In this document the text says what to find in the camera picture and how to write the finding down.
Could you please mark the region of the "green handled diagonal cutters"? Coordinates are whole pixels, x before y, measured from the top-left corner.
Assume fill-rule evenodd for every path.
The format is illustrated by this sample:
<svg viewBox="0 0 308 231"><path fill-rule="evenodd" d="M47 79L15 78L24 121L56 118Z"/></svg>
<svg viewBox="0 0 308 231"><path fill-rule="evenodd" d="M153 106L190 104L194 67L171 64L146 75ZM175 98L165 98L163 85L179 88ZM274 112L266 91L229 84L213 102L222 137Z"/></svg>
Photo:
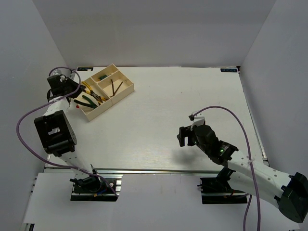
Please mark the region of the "green handled diagonal cutters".
<svg viewBox="0 0 308 231"><path fill-rule="evenodd" d="M82 102L82 101L79 101L77 99L74 99L74 102L79 104L79 105L82 105L82 106L85 106L85 107L89 107L89 108L92 108L92 109L95 109L97 108L98 106L89 98L87 97L86 95L82 95L82 98L86 101L86 102Z"/></svg>

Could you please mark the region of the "yellow needle nose pliers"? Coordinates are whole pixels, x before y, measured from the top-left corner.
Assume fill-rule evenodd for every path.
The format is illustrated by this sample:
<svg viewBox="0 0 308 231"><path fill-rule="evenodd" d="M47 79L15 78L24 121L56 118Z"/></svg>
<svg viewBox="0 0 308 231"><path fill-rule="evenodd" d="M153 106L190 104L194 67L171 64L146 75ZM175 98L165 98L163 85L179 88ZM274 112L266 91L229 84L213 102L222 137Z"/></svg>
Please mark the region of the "yellow needle nose pliers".
<svg viewBox="0 0 308 231"><path fill-rule="evenodd" d="M107 99L106 98L104 98L104 97L102 97L102 96L100 96L100 95L98 95L98 94L96 94L94 91L90 91L90 95L97 101L97 102L105 102L105 101L107 101Z"/></svg>

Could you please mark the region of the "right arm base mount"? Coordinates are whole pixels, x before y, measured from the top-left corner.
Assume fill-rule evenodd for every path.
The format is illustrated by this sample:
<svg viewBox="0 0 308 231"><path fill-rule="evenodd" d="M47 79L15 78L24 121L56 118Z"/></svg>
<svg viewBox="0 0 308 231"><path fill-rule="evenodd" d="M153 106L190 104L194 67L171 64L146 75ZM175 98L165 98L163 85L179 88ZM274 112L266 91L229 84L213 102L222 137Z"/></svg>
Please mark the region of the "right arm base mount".
<svg viewBox="0 0 308 231"><path fill-rule="evenodd" d="M234 170L224 167L216 177L200 178L197 187L201 190L203 205L247 204L247 194L230 186L233 173Z"/></svg>

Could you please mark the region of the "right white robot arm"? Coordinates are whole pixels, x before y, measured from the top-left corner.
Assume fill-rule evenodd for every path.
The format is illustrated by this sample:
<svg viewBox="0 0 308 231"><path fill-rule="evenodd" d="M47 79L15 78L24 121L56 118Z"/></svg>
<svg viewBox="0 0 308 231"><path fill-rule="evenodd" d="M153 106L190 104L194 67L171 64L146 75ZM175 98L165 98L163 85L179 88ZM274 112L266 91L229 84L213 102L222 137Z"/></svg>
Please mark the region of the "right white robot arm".
<svg viewBox="0 0 308 231"><path fill-rule="evenodd" d="M242 191L269 202L288 219L303 223L308 214L308 179L290 175L249 160L236 146L219 140L208 125L187 126L177 135L181 147L197 146L214 163L223 166L205 192Z"/></svg>

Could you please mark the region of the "yellow combination pliers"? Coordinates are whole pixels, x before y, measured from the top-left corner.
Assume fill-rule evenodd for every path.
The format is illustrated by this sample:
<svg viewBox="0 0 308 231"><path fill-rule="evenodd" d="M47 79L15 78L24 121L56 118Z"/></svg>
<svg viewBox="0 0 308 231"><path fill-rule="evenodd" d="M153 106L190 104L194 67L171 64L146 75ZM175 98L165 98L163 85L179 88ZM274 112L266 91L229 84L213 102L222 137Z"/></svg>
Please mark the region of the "yellow combination pliers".
<svg viewBox="0 0 308 231"><path fill-rule="evenodd" d="M82 81L81 84L85 87L83 92L92 96L98 102L99 105L102 104L103 102L107 101L106 98L104 98L104 97L98 95L97 93L95 93L93 91L92 87L88 83L86 83L85 81Z"/></svg>

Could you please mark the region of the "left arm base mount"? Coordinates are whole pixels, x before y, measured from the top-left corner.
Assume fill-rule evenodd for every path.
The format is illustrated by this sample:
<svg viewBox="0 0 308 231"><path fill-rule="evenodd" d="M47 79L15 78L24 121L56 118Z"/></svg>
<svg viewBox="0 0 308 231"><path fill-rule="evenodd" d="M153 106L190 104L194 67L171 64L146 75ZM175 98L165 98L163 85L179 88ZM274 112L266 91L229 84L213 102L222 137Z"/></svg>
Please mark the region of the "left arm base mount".
<svg viewBox="0 0 308 231"><path fill-rule="evenodd" d="M73 183L71 201L82 202L115 202L121 189L121 176L90 176L77 171L70 182Z"/></svg>

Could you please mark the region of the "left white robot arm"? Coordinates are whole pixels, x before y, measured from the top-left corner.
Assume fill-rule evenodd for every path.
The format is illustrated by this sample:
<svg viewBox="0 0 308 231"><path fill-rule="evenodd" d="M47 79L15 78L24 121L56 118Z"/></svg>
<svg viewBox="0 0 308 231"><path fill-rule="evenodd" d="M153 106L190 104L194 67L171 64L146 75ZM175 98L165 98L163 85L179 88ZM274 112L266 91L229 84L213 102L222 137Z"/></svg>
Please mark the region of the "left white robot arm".
<svg viewBox="0 0 308 231"><path fill-rule="evenodd" d="M76 167L72 170L82 179L86 176L82 170L93 174L94 168L75 150L77 138L65 115L71 102L64 97L72 93L78 84L63 75L48 77L47 81L51 88L47 97L50 105L46 113L34 120L38 136L46 153L60 158L70 167Z"/></svg>

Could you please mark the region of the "long dark hex key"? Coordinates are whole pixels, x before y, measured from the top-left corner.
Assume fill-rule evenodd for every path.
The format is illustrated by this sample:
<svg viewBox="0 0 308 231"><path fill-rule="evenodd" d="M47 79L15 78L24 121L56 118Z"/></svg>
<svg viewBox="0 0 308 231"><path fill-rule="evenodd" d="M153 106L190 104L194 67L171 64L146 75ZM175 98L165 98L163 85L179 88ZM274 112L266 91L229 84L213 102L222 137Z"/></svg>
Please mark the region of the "long dark hex key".
<svg viewBox="0 0 308 231"><path fill-rule="evenodd" d="M111 79L111 84L112 84L112 97L115 95L115 88L114 88L114 82Z"/></svg>

